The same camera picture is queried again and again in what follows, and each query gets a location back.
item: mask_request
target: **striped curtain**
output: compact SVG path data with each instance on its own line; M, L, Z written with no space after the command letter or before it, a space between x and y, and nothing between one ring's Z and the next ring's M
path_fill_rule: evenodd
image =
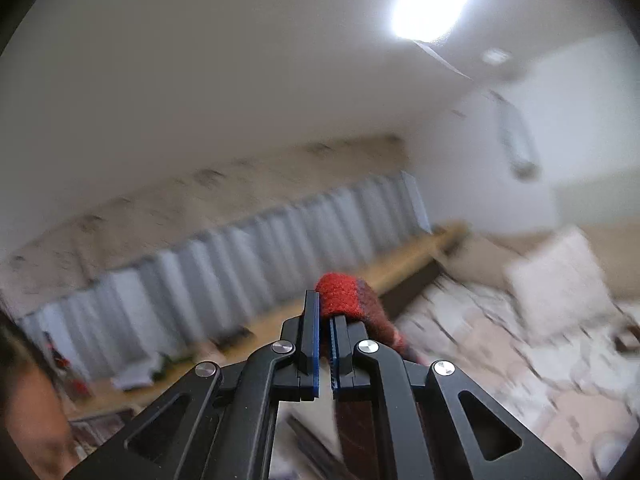
M422 232L405 176L372 176L202 233L19 323L41 348L49 332L90 381L153 352L178 356Z

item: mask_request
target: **ceiling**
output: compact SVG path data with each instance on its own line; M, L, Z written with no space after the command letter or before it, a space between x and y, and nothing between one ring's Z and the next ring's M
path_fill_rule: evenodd
M467 92L393 37L395 0L37 0L0 57L0 256L162 178L405 134ZM475 83L620 26L604 0L470 0L436 50Z

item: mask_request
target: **silver screw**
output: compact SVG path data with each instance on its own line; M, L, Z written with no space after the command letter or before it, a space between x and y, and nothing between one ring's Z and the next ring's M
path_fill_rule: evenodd
M456 367L449 361L438 361L433 365L433 370L440 375L451 375L456 371Z
M276 352L276 354L288 354L293 350L293 343L286 339L281 339L271 345L271 350Z
M363 339L358 343L358 350L365 354L373 354L378 351L378 343L372 341L371 339Z
M216 365L210 361L203 361L196 365L196 375L198 377L211 377L216 373Z

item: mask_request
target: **white pillow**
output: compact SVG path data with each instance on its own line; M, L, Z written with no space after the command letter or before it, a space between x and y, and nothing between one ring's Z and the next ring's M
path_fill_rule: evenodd
M529 343L587 320L619 314L589 242L577 227L558 233L504 269Z

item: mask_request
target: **skin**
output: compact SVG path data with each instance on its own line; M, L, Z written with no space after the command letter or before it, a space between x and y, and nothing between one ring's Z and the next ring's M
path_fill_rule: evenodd
M40 480L61 480L78 463L60 398L38 367L18 375L4 423Z

